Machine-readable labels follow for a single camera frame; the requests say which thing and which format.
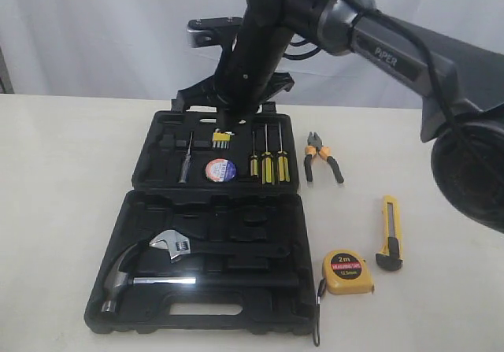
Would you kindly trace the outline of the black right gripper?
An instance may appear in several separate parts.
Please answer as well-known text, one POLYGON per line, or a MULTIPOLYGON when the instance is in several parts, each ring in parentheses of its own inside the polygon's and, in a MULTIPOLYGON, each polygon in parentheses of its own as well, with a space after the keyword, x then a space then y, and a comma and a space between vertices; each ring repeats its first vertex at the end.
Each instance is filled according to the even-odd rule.
POLYGON ((176 110, 218 108, 218 129, 234 132, 254 117, 260 104, 293 79, 276 68, 293 35, 317 41, 318 19, 329 0, 246 0, 242 24, 232 45, 222 48, 215 73, 178 91, 176 110))

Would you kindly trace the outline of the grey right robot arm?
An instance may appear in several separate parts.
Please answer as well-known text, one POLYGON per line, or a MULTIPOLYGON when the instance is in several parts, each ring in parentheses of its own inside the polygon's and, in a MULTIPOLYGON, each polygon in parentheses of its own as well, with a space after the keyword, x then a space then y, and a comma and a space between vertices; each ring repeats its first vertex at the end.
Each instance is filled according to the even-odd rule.
POLYGON ((246 0, 242 17, 192 20, 196 47, 222 49, 215 73, 174 107, 217 109, 234 128, 293 79, 277 72, 294 36, 333 56, 355 53, 422 100, 421 140, 435 182, 459 212, 503 230, 503 56, 382 13, 374 0, 246 0))

